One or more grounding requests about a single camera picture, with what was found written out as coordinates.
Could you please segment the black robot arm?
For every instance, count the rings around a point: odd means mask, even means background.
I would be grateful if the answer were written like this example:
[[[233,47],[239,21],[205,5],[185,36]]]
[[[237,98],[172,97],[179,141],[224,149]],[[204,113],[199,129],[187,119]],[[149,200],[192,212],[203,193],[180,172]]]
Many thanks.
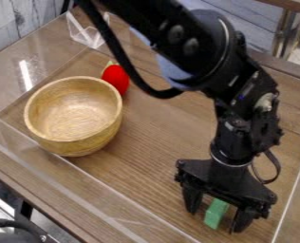
[[[237,208],[231,227],[243,232],[270,216],[278,202],[255,167],[271,157],[284,135],[280,126],[279,84],[249,56],[244,34],[227,17],[209,9],[188,9],[179,0],[76,0],[98,28],[116,60],[135,84],[151,96],[172,99],[200,91],[213,99],[217,118],[209,159],[180,159],[176,179],[188,211],[197,212],[204,196]],[[159,54],[171,83],[159,90],[140,77],[119,38],[101,15],[107,7],[147,39]]]

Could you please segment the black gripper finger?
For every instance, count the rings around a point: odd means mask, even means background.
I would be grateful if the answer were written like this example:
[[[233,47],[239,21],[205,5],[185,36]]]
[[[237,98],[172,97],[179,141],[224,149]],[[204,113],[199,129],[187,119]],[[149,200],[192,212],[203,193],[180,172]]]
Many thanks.
[[[204,190],[201,187],[185,182],[183,184],[183,195],[187,209],[195,215],[203,203]]]
[[[231,233],[232,234],[241,233],[251,226],[256,217],[257,217],[257,210],[255,208],[248,207],[245,209],[239,209],[236,217],[233,219]]]

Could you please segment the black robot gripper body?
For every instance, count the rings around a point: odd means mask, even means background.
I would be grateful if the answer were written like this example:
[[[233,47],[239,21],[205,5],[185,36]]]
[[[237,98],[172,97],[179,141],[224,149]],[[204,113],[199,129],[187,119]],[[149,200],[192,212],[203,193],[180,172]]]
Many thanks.
[[[252,176],[247,167],[229,167],[215,159],[179,159],[176,180],[203,188],[208,194],[237,206],[257,210],[256,218],[268,218],[278,202],[276,194]]]

